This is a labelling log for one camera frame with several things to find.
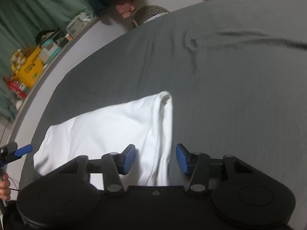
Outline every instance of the curtain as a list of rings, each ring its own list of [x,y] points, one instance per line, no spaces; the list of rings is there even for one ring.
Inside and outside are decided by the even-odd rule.
[[[12,74],[10,57],[18,48],[35,47],[35,37],[41,30],[60,28],[65,32],[80,12],[93,16],[87,0],[0,0],[1,77]],[[0,81],[0,114],[10,121],[16,115],[11,98],[5,83]]]

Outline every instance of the finger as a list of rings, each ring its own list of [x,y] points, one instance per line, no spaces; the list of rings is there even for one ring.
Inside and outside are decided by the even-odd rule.
[[[4,173],[2,176],[2,180],[7,181],[9,179],[9,175],[7,173]]]
[[[12,193],[10,189],[1,189],[0,190],[0,196],[8,196]]]
[[[9,188],[11,185],[10,181],[9,180],[6,180],[6,181],[1,181],[0,182],[0,189],[7,189]]]
[[[6,195],[6,196],[0,195],[0,199],[2,199],[2,200],[10,200],[11,197],[9,195]]]

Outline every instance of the bed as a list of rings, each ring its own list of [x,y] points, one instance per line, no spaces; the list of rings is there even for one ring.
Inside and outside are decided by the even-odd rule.
[[[150,21],[72,69],[39,122],[19,187],[39,176],[47,129],[167,90],[173,148],[232,154],[288,186],[307,219],[307,0],[210,0]],[[172,151],[170,185],[186,184]]]

